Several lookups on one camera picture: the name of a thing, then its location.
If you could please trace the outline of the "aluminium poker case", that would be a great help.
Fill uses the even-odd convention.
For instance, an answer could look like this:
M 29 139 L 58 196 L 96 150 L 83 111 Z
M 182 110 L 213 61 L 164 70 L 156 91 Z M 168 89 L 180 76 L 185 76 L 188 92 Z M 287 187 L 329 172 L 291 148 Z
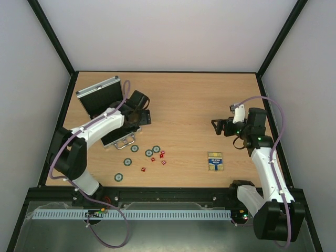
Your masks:
M 77 137 L 85 139 L 88 149 L 99 140 L 104 148 L 113 145 L 118 150 L 135 142 L 141 128 L 125 125 L 128 95 L 118 76 L 76 91 L 76 96 L 90 121 L 71 130 L 79 132 Z

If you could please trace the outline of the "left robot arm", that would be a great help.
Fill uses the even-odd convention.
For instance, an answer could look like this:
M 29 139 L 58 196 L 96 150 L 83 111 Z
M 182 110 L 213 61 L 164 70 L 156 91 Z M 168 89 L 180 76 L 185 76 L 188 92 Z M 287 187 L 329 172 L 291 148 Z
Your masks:
M 48 158 L 49 177 L 53 179 L 53 171 L 57 170 L 60 179 L 69 180 L 77 189 L 93 196 L 101 184 L 88 171 L 87 152 L 104 137 L 111 142 L 118 141 L 136 132 L 141 125 L 150 124 L 150 99 L 137 90 L 131 97 L 119 100 L 78 98 L 91 120 L 71 130 L 60 128 L 56 131 Z

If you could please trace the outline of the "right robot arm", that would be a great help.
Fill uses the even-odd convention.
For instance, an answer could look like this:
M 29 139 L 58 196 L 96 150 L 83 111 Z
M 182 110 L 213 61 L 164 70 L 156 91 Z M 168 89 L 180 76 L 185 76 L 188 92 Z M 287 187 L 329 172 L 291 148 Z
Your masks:
M 250 181 L 235 180 L 229 200 L 244 204 L 253 217 L 254 233 L 258 239 L 295 242 L 305 217 L 305 208 L 289 192 L 280 171 L 274 141 L 267 136 L 267 112 L 243 105 L 231 107 L 232 117 L 211 121 L 217 135 L 237 136 L 256 166 L 262 194 Z

